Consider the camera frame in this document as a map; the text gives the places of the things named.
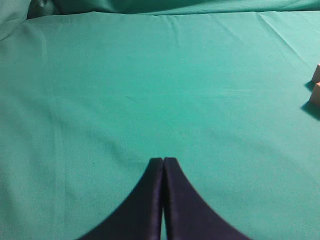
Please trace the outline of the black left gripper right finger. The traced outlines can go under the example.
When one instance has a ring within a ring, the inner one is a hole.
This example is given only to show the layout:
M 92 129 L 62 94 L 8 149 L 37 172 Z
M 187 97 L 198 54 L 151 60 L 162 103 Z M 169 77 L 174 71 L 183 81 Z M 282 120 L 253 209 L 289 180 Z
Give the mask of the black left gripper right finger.
M 163 161 L 162 201 L 168 240 L 248 240 L 193 188 L 176 158 Z

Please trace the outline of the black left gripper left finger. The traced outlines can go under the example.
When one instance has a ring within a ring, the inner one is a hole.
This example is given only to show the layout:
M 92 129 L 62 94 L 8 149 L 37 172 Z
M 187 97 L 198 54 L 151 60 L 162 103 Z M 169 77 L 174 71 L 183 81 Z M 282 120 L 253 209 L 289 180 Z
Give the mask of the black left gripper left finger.
M 159 240 L 161 238 L 163 160 L 152 158 L 132 192 L 81 240 Z

